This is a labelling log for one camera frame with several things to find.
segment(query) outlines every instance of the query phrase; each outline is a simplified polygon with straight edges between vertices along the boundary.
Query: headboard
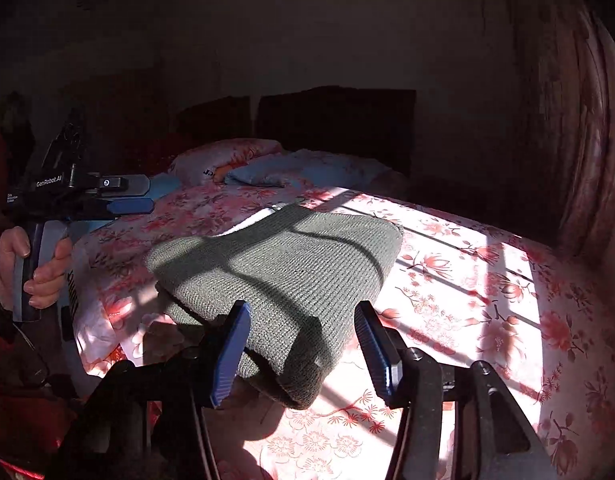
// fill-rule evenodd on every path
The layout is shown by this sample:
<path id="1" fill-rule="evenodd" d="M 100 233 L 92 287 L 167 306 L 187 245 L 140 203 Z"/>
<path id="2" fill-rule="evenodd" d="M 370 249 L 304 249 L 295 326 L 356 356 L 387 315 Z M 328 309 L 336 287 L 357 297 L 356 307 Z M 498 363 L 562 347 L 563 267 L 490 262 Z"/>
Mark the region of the headboard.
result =
<path id="1" fill-rule="evenodd" d="M 322 86 L 262 97 L 253 128 L 247 97 L 187 108 L 176 124 L 196 146 L 235 137 L 274 139 L 291 151 L 375 158 L 409 176 L 415 101 L 414 90 Z"/>

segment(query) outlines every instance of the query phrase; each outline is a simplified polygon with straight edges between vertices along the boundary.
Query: curtain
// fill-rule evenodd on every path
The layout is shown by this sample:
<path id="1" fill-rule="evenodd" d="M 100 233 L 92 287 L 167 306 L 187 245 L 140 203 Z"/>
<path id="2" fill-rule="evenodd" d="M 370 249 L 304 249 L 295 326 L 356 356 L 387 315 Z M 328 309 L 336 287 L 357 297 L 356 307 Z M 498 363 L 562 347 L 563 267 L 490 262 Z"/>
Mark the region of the curtain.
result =
<path id="1" fill-rule="evenodd" d="M 597 263 L 615 223 L 615 43 L 584 0 L 508 0 L 521 76 L 514 194 L 529 231 Z"/>

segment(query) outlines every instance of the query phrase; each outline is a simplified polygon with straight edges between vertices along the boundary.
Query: sunlit bedsheet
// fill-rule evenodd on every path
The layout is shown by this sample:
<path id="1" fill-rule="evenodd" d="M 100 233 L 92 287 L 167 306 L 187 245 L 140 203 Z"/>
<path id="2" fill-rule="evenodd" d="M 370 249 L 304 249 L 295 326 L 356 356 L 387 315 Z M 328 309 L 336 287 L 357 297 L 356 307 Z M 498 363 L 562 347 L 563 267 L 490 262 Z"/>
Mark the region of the sunlit bedsheet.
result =
<path id="1" fill-rule="evenodd" d="M 153 245 L 219 234 L 265 206 L 295 200 L 401 224 L 401 253 L 375 304 L 383 323 L 440 362 L 494 365 L 559 475 L 589 478 L 611 465 L 615 316 L 585 270 L 497 228 L 340 188 L 183 189 L 149 216 L 81 239 L 74 327 L 85 369 L 103 375 L 119 359 L 163 360 L 194 343 L 159 313 L 153 277 L 141 263 Z M 310 409 L 284 410 L 238 382 L 228 409 L 208 417 L 223 480 L 369 479 L 385 476 L 400 413 L 376 397 L 354 338 Z M 439 479 L 451 472 L 452 404 L 443 420 Z"/>

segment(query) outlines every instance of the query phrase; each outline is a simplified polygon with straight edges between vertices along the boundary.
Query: knit fabric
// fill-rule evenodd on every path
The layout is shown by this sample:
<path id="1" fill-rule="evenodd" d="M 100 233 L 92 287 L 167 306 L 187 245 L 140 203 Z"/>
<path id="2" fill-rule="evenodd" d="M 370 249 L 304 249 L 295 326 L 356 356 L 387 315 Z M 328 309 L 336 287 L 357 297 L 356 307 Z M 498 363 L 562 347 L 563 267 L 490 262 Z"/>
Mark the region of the knit fabric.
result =
<path id="1" fill-rule="evenodd" d="M 236 300 L 250 303 L 238 374 L 306 409 L 343 354 L 354 307 L 376 300 L 402 240 L 379 218 L 288 205 L 222 237 L 161 244 L 146 265 L 177 300 L 166 312 L 178 324 L 216 322 Z"/>

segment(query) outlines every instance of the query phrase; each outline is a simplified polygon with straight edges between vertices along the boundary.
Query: bed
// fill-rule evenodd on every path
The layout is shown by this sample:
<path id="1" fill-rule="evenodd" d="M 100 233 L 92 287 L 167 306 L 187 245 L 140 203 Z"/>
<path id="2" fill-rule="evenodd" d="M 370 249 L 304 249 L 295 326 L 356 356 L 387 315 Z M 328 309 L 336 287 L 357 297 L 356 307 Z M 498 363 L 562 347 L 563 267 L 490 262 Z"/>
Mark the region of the bed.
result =
<path id="1" fill-rule="evenodd" d="M 531 240 L 385 198 L 390 190 L 383 190 L 209 180 L 160 198 L 151 215 L 122 218 L 86 235 L 75 245 L 72 276 L 84 368 L 101 376 L 118 360 L 161 361 L 202 336 L 179 331 L 162 314 L 154 277 L 142 264 L 159 242 L 218 235 L 279 203 L 371 215 L 404 232 L 375 303 L 382 322 L 440 362 L 490 362 L 559 475 L 591 478 L 611 466 L 615 313 L 596 297 L 586 269 Z M 453 405 L 443 410 L 439 479 L 449 478 L 453 449 Z M 309 409 L 284 409 L 236 381 L 226 405 L 207 419 L 223 480 L 351 479 L 385 476 L 400 413 L 375 395 L 353 337 Z"/>

